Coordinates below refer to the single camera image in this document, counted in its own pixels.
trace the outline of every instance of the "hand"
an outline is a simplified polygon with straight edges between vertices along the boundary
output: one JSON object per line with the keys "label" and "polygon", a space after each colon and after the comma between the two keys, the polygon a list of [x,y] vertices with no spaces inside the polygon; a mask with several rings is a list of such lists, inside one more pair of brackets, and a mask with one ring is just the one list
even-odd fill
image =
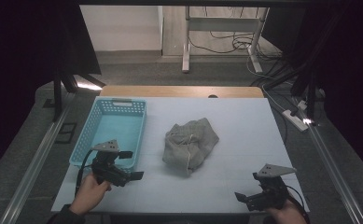
{"label": "hand", "polygon": [[280,210],[267,208],[265,211],[273,216],[277,224],[306,224],[306,221],[298,211],[297,206],[290,200],[286,200],[283,208]]}
{"label": "hand", "polygon": [[70,205],[70,211],[80,216],[85,215],[99,204],[108,190],[111,190],[109,182],[104,181],[99,185],[94,174],[88,174],[82,180],[77,196]]}

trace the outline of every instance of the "desk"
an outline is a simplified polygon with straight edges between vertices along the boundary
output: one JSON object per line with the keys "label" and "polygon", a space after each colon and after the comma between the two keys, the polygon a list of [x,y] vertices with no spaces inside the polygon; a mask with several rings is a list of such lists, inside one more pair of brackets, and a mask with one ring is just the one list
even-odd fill
{"label": "desk", "polygon": [[[210,94],[220,98],[207,98]],[[261,188],[252,173],[259,171],[265,163],[292,166],[268,100],[261,94],[256,88],[234,87],[105,87],[101,96],[135,98],[139,95],[147,100],[147,122],[136,168],[145,174],[142,180],[107,192],[92,211],[114,214],[248,213],[245,204],[236,200],[234,192],[260,193]],[[208,118],[219,142],[203,164],[186,176],[161,160],[164,135],[175,123],[184,124],[201,118]],[[52,211],[59,212],[65,203],[72,202],[77,171],[75,166],[69,166]],[[295,174],[284,175],[283,179],[301,192]]]}

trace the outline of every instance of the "basket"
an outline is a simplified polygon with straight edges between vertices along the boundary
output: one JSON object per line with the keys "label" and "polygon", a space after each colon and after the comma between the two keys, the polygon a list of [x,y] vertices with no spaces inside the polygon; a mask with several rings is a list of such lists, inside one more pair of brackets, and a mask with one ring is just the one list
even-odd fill
{"label": "basket", "polygon": [[[115,164],[125,172],[133,172],[138,162],[141,140],[147,116],[144,100],[96,97],[91,112],[70,157],[70,164],[81,167],[89,150],[97,144],[117,139],[120,151],[132,151],[129,159],[116,159]],[[88,157],[91,164],[97,151]]]}

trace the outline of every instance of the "crumpled gray cloth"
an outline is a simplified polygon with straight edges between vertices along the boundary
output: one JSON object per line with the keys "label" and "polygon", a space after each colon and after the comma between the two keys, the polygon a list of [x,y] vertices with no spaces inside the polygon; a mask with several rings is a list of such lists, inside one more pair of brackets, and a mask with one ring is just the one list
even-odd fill
{"label": "crumpled gray cloth", "polygon": [[213,150],[219,138],[204,118],[183,126],[175,124],[165,136],[162,160],[190,174]]}

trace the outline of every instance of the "wall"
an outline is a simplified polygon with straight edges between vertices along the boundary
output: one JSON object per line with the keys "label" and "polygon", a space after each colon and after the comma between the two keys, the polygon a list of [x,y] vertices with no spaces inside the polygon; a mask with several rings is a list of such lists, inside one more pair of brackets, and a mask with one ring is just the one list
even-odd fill
{"label": "wall", "polygon": [[80,8],[94,50],[161,50],[161,7]]}

